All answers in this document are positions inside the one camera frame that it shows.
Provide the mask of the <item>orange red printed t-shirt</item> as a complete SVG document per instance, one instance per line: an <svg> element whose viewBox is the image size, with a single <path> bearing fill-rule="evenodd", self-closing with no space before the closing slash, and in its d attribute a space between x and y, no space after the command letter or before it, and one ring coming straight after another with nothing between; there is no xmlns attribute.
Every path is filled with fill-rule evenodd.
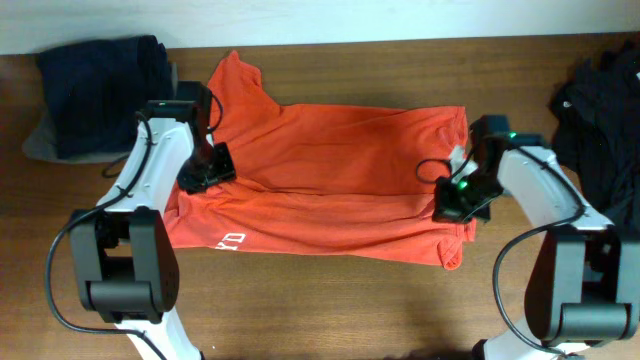
<svg viewBox="0 0 640 360"><path fill-rule="evenodd" d="M214 136L236 177L200 194L173 190L164 214L173 246L460 266L474 225L433 213L443 160L468 139L463 107L281 105L237 53L208 86Z"/></svg>

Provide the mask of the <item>navy blue garment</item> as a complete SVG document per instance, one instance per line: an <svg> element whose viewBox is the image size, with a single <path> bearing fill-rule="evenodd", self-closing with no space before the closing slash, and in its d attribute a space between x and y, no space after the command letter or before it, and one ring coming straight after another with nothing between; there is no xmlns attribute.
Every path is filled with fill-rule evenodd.
<svg viewBox="0 0 640 360"><path fill-rule="evenodd" d="M135 113L150 100L174 97L166 49L153 35L52 48L37 55L36 65L55 153L64 160L131 150Z"/></svg>

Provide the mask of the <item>grey garment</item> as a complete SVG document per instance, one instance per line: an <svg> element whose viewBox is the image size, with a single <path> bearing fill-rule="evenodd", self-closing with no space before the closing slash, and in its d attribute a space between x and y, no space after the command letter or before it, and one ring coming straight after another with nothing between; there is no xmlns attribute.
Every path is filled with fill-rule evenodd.
<svg viewBox="0 0 640 360"><path fill-rule="evenodd" d="M160 60L40 63L46 110L22 145L25 155L54 163L104 163L128 154L135 112L170 99L175 65Z"/></svg>

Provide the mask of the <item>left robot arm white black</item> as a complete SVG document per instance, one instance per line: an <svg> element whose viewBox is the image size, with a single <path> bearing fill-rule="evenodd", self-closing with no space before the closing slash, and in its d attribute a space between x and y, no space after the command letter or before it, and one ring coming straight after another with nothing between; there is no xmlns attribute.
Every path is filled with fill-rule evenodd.
<svg viewBox="0 0 640 360"><path fill-rule="evenodd" d="M232 181L227 146L212 142L211 103L150 101L114 185L68 229L82 306L130 338L144 359L200 359L176 310L179 265L163 222L170 194Z"/></svg>

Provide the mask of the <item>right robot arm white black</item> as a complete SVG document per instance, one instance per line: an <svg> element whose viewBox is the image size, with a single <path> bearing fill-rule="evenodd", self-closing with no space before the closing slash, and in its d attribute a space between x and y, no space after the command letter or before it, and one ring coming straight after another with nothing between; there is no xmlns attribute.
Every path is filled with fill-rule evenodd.
<svg viewBox="0 0 640 360"><path fill-rule="evenodd" d="M592 207L533 134L499 133L471 151L455 147L435 182L436 222L488 220L490 203L511 195L530 230L510 240L492 269L504 333L483 339L473 359L579 359L583 351L632 338L639 328L639 237ZM524 317L512 321L500 293L506 255L537 235L543 242L525 291Z"/></svg>

